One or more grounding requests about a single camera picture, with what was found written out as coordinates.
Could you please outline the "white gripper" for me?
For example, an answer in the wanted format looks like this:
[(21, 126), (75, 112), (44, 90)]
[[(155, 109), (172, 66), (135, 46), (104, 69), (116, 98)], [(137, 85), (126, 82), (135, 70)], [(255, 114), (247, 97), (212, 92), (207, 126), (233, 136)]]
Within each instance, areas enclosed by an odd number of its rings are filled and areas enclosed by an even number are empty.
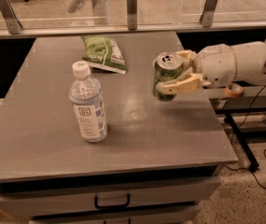
[(162, 94), (189, 93), (201, 86), (207, 88), (225, 87), (236, 76), (236, 57), (232, 48), (225, 44), (208, 46), (198, 54), (190, 49), (177, 51), (185, 69), (195, 66), (195, 72), (173, 80), (159, 82), (156, 89)]

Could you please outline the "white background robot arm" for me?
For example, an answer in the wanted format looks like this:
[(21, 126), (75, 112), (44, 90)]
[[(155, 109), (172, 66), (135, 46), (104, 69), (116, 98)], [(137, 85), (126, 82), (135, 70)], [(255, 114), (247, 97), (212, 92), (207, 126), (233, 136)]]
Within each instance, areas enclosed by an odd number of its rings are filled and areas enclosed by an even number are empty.
[[(66, 10), (68, 13), (76, 13), (86, 5), (87, 0), (67, 0)], [(95, 25), (110, 25), (110, 12), (108, 0), (91, 0), (91, 12)]]

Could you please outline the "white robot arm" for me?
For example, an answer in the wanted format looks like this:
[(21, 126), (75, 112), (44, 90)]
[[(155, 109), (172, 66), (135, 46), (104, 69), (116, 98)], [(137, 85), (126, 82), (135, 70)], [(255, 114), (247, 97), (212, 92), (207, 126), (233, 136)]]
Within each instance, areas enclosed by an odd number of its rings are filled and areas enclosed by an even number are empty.
[(202, 87), (223, 88), (230, 97), (239, 97), (250, 85), (266, 85), (266, 38), (229, 46), (207, 46), (199, 52), (163, 52), (154, 61), (154, 92), (160, 99), (173, 99), (180, 93)]

